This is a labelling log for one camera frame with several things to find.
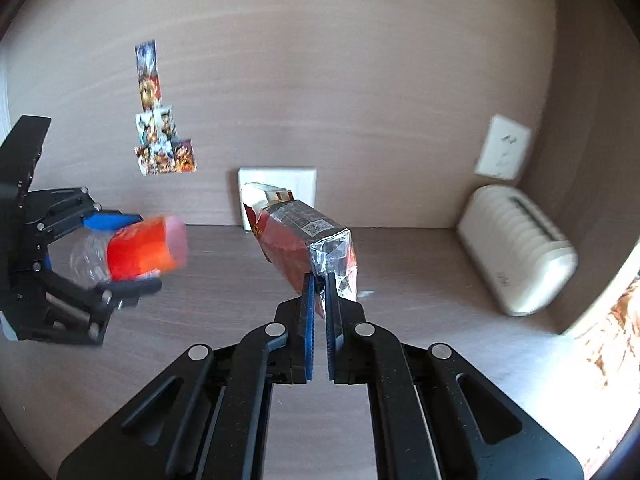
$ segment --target triangular cutout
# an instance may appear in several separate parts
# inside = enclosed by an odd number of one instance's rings
[[[148,446],[155,446],[183,382],[181,378],[165,382],[127,418],[122,425],[123,433],[140,439]]]
[[[487,444],[497,444],[520,433],[522,422],[473,377],[462,374],[458,384]]]

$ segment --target wood grain surface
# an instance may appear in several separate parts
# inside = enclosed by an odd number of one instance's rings
[[[75,235],[52,250],[63,274]],[[192,226],[189,236],[188,266],[137,308],[114,313],[102,348],[0,339],[0,405],[50,475],[190,345],[236,343],[295,296],[251,234]],[[590,456],[608,421],[584,417],[598,402],[581,373],[586,361],[571,339],[550,332],[545,312],[501,314],[450,230],[360,229],[353,237],[368,320],[413,345],[450,343],[580,460]],[[328,381],[316,321],[314,380],[274,389],[264,477],[370,480],[366,388]]]
[[[609,285],[640,237],[640,43],[613,0],[558,0],[552,74],[520,186],[578,253],[576,273],[548,309],[565,330]],[[612,296],[627,285],[619,283]],[[611,307],[604,304],[602,317]]]
[[[4,37],[12,121],[52,117],[35,187],[239,224],[242,166],[318,168],[349,226],[449,227],[490,118],[534,131],[555,0],[28,0]],[[142,177],[134,46],[156,38],[165,104],[198,172]]]

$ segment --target clear plastic wrap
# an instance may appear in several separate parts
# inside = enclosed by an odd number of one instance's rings
[[[351,231],[300,200],[278,202],[260,211],[245,208],[262,252],[296,292],[302,293],[305,273],[333,272],[338,295],[356,301],[358,263]],[[320,303],[316,312],[324,316],[324,297]]]

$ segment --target white wall outlet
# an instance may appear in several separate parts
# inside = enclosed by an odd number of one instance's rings
[[[494,115],[476,164],[476,173],[513,180],[520,171],[530,138],[530,128],[502,115]]]
[[[316,168],[240,168],[238,189],[240,190],[240,211],[242,227],[250,231],[249,221],[242,206],[242,186],[250,182],[290,189],[293,198],[305,204],[316,206]]]

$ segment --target wooden table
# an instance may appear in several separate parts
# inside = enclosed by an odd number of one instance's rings
[[[52,477],[62,459],[191,344],[236,343],[295,296],[236,227],[189,227],[188,267],[162,291],[116,312],[101,348],[0,338],[0,405]],[[449,230],[354,230],[358,290],[367,319],[403,341],[445,341],[469,359],[584,462],[591,449],[576,399],[588,398],[572,340],[544,312],[501,314]],[[66,272],[73,234],[52,247]],[[365,386],[335,386],[316,319],[314,380],[276,386],[265,479],[375,478]]]

